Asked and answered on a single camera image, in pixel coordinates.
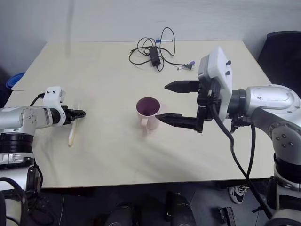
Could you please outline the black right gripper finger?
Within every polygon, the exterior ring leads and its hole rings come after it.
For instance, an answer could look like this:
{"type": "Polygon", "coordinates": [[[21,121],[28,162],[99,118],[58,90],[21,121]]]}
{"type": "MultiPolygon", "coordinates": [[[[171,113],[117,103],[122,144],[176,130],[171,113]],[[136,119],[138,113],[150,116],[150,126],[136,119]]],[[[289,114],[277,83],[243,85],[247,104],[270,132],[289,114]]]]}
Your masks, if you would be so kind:
{"type": "Polygon", "coordinates": [[[155,116],[156,119],[160,120],[163,123],[171,125],[173,127],[185,128],[185,129],[193,129],[198,133],[203,132],[203,123],[204,121],[194,118],[194,117],[186,117],[177,113],[164,113],[158,114],[155,116]]]}
{"type": "Polygon", "coordinates": [[[199,81],[173,81],[167,84],[164,89],[176,93],[190,93],[198,92],[200,83],[199,81]]]}

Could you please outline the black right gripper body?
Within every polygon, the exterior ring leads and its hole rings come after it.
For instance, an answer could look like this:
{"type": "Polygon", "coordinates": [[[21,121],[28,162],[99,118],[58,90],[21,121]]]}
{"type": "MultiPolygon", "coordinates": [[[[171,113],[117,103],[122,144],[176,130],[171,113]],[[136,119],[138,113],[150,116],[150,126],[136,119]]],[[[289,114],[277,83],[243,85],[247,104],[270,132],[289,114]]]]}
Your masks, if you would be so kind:
{"type": "Polygon", "coordinates": [[[219,97],[222,85],[217,78],[209,78],[202,76],[199,79],[199,90],[197,96],[197,122],[211,121],[214,115],[211,111],[211,106],[216,106],[216,111],[219,112],[221,98],[219,97]]]}

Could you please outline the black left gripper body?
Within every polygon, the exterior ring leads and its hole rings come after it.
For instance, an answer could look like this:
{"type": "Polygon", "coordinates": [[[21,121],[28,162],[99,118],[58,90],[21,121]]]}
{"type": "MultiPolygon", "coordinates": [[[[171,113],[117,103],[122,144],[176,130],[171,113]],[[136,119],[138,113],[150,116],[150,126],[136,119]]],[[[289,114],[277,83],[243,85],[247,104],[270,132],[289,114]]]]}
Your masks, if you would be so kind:
{"type": "Polygon", "coordinates": [[[73,109],[68,108],[68,106],[62,106],[62,109],[65,113],[64,124],[71,124],[71,122],[74,121],[73,109]]]}

